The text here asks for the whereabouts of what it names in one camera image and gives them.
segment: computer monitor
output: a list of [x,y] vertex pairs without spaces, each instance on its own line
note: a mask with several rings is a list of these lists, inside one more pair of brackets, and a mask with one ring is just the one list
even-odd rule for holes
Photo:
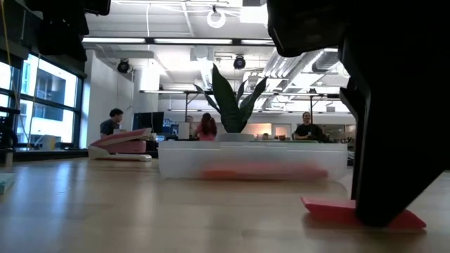
[[133,120],[133,130],[151,128],[153,133],[162,133],[162,122],[164,112],[135,113]]

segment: red object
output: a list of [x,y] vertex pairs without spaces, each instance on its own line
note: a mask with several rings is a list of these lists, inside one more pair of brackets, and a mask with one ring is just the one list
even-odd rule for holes
[[[332,222],[351,226],[363,224],[355,215],[354,200],[318,200],[301,197],[304,206],[311,212],[314,219],[322,222]],[[424,229],[427,226],[419,217],[404,210],[392,221],[388,228],[393,229]]]
[[326,179],[328,171],[305,163],[240,162],[215,163],[202,171],[203,179],[220,180],[301,180]]

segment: potted plant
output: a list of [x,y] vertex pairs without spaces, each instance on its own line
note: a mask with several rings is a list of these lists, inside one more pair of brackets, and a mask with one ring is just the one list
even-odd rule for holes
[[267,77],[264,78],[252,94],[246,96],[239,105],[239,100],[244,94],[245,81],[239,86],[236,94],[228,81],[220,74],[217,66],[212,67],[212,93],[217,104],[199,86],[194,85],[197,91],[205,95],[208,103],[220,114],[220,119],[227,134],[220,134],[218,141],[253,141],[252,134],[241,134],[247,121],[253,113],[256,100],[266,89]]

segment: exposed pipe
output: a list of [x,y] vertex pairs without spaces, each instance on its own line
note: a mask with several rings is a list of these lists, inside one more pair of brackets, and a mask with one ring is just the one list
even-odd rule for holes
[[192,24],[191,24],[191,20],[189,20],[189,15],[188,15],[188,10],[186,8],[186,3],[182,2],[181,3],[181,8],[183,9],[183,14],[184,17],[186,19],[186,24],[188,24],[188,29],[189,29],[189,34],[194,37],[194,30],[192,29]]

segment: green leaf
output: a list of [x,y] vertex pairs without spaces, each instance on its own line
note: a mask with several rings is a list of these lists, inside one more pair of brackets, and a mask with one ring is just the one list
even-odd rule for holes
[[231,85],[220,74],[215,64],[212,66],[212,93],[220,108],[221,122],[225,130],[228,133],[239,133],[242,130],[243,116]]
[[244,94],[244,87],[245,87],[245,82],[247,80],[245,80],[242,84],[240,84],[239,89],[238,89],[238,95],[236,96],[236,102],[239,103],[239,99],[240,97]]
[[266,90],[266,82],[267,77],[265,77],[260,83],[258,83],[253,93],[245,97],[240,104],[240,113],[242,114],[243,122],[246,122],[252,115],[256,100],[259,98],[261,93]]
[[200,92],[201,94],[205,95],[206,100],[208,101],[208,103],[209,103],[214,109],[216,109],[216,111],[217,111],[218,113],[220,113],[220,109],[217,107],[216,103],[214,103],[214,101],[212,100],[212,98],[211,98],[209,95],[207,95],[207,94],[205,93],[205,91],[202,90],[202,88],[200,88],[199,86],[197,86],[197,85],[195,85],[195,84],[194,84],[194,86],[195,86],[195,88],[197,89],[198,92]]

